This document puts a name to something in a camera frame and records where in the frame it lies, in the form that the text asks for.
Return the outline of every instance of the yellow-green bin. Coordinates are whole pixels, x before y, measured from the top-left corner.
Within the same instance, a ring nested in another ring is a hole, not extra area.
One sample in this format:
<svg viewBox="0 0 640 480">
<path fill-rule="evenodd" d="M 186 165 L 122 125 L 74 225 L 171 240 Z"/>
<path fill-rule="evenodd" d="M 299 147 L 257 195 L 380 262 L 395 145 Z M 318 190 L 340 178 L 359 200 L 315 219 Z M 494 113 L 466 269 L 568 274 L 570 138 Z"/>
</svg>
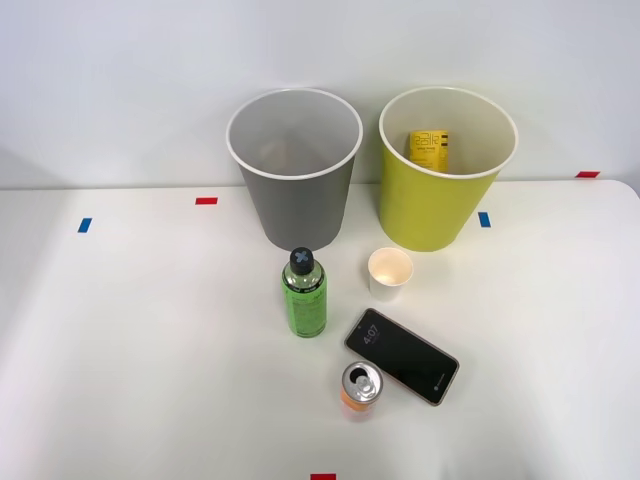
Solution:
<svg viewBox="0 0 640 480">
<path fill-rule="evenodd" d="M 448 130 L 448 172 L 409 160 L 409 134 L 417 130 Z M 454 87 L 398 95 L 380 115 L 380 135 L 380 223 L 395 243 L 419 252 L 455 240 L 518 147 L 518 130 L 507 112 L 482 95 Z"/>
</svg>

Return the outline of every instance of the black bottle cap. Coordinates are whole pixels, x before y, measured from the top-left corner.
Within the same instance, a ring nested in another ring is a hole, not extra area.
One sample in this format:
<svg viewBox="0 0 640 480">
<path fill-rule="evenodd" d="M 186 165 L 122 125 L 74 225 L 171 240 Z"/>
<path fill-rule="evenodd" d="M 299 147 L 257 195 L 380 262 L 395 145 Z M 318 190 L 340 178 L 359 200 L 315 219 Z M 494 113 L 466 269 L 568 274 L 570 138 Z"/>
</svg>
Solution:
<svg viewBox="0 0 640 480">
<path fill-rule="evenodd" d="M 313 253 L 305 247 L 294 248 L 289 257 L 289 265 L 296 275 L 307 275 L 313 271 Z"/>
</svg>

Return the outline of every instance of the paper cup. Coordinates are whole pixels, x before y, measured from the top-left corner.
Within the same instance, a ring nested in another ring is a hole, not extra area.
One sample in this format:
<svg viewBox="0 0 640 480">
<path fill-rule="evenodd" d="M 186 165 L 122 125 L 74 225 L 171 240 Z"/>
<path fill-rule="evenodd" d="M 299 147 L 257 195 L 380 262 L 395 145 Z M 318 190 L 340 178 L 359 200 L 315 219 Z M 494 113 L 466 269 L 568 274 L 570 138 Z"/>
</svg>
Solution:
<svg viewBox="0 0 640 480">
<path fill-rule="evenodd" d="M 381 248 L 369 257 L 369 291 L 383 302 L 398 296 L 413 275 L 411 258 L 397 248 Z"/>
<path fill-rule="evenodd" d="M 460 88 L 425 87 L 391 100 L 380 115 L 380 223 L 395 243 L 430 252 L 449 245 L 518 146 L 511 117 Z M 449 172 L 408 159 L 409 134 L 448 130 Z"/>
<path fill-rule="evenodd" d="M 285 250 L 322 248 L 336 237 L 362 122 L 343 99 L 290 89 L 247 102 L 227 127 L 267 238 Z"/>
</svg>

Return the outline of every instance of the phone screen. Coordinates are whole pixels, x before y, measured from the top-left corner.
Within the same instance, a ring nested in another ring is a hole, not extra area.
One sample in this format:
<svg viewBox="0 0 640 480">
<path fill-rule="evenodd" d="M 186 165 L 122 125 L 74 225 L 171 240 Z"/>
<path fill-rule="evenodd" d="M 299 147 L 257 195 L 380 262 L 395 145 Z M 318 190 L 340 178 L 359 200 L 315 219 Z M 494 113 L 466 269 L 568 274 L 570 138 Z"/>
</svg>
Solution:
<svg viewBox="0 0 640 480">
<path fill-rule="evenodd" d="M 432 405 L 442 402 L 459 368 L 455 358 L 371 308 L 345 345 Z"/>
</svg>

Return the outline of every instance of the time display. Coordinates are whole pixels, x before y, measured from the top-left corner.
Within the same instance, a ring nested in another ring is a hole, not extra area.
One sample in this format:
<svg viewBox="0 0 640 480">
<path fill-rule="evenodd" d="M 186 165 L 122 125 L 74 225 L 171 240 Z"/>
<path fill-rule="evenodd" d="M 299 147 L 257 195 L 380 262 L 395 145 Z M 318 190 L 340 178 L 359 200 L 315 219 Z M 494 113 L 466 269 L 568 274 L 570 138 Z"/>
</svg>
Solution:
<svg viewBox="0 0 640 480">
<path fill-rule="evenodd" d="M 375 323 L 369 325 L 369 328 L 365 331 L 363 340 L 365 345 L 369 345 L 370 343 L 375 343 L 376 340 L 380 337 L 380 330 L 376 327 Z"/>
</svg>

